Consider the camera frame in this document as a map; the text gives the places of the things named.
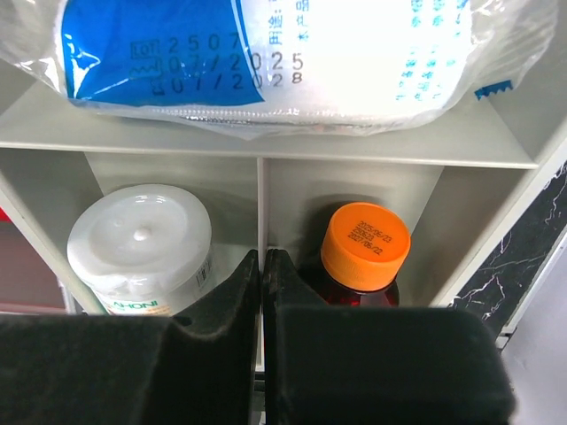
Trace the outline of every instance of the plastic wrap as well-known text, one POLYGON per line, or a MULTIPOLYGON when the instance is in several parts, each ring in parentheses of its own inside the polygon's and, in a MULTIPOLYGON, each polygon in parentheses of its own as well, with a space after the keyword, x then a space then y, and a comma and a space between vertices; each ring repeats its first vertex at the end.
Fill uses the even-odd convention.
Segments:
POLYGON ((3 0, 0 58, 99 112, 369 135, 515 87, 556 18, 556 0, 3 0))

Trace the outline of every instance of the cabinet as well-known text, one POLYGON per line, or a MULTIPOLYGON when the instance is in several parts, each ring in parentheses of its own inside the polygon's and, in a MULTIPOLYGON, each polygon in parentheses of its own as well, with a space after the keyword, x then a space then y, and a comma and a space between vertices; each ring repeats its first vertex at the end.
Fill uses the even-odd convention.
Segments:
POLYGON ((250 249, 260 263, 268 247, 300 260, 337 206, 373 201, 412 232, 402 304, 447 306, 567 159, 566 39, 560 26, 512 92, 470 95, 430 125, 366 138, 244 141, 97 116, 2 64, 0 207, 83 308, 102 313, 66 260, 66 240, 81 213, 115 189, 165 183, 199 197, 221 278, 250 249))

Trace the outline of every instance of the shelf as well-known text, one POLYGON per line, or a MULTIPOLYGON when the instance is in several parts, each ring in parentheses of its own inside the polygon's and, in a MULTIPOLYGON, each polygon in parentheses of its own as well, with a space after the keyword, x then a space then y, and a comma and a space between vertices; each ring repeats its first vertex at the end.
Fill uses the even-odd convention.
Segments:
POLYGON ((427 126, 370 137, 297 135, 245 141, 179 124, 97 116, 72 106, 41 83, 0 117, 0 147, 537 167, 489 102, 458 105, 427 126))

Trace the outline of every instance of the black marble panel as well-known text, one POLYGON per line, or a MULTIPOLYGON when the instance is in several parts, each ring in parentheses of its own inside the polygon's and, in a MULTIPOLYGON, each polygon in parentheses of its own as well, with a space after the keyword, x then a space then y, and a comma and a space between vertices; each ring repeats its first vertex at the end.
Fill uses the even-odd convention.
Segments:
POLYGON ((470 278, 451 307, 498 335, 567 225, 567 162, 470 278))

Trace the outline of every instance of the white lid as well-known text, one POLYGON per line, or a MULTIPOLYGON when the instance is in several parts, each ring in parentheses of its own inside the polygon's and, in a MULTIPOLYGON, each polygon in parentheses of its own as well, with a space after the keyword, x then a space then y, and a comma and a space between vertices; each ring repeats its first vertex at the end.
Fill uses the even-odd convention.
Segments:
POLYGON ((94 290, 137 298, 190 279, 206 259, 211 233, 206 208, 191 193, 145 184, 93 204, 71 231, 67 257, 94 290))

